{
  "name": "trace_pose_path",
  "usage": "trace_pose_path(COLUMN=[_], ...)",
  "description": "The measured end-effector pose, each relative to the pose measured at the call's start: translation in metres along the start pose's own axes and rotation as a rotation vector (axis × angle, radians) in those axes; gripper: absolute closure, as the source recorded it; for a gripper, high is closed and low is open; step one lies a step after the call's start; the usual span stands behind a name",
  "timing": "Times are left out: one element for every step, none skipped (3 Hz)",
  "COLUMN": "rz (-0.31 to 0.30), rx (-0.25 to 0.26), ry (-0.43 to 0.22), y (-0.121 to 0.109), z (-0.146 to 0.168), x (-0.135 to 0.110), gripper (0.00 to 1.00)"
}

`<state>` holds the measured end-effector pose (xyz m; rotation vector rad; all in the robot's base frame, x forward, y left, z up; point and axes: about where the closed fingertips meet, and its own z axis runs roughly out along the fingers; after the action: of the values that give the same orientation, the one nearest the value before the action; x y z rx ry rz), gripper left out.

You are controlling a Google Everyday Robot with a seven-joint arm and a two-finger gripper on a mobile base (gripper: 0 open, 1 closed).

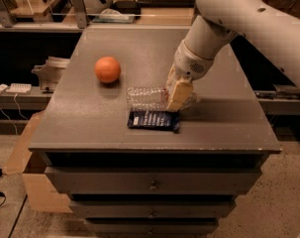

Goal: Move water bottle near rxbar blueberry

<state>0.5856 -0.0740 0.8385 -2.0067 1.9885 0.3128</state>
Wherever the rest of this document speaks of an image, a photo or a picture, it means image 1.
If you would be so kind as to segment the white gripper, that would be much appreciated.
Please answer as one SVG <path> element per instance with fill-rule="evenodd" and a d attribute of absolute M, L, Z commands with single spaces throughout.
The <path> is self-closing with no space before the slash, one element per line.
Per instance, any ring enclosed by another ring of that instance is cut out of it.
<path fill-rule="evenodd" d="M 197 80 L 202 78 L 213 65 L 213 59 L 201 59 L 194 55 L 182 41 L 175 52 L 174 62 L 168 73 L 165 88 L 168 92 L 166 110 L 178 111 L 193 92 L 193 84 L 187 79 L 174 80 L 175 73 L 179 77 Z"/>

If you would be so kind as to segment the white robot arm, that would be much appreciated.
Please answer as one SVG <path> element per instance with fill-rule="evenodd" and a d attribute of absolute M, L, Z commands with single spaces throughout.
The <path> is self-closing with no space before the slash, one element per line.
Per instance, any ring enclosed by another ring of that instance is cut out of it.
<path fill-rule="evenodd" d="M 174 55 L 166 109 L 189 103 L 193 81 L 207 73 L 218 51 L 244 36 L 300 88 L 300 19 L 261 0 L 196 0 L 199 14 Z"/>

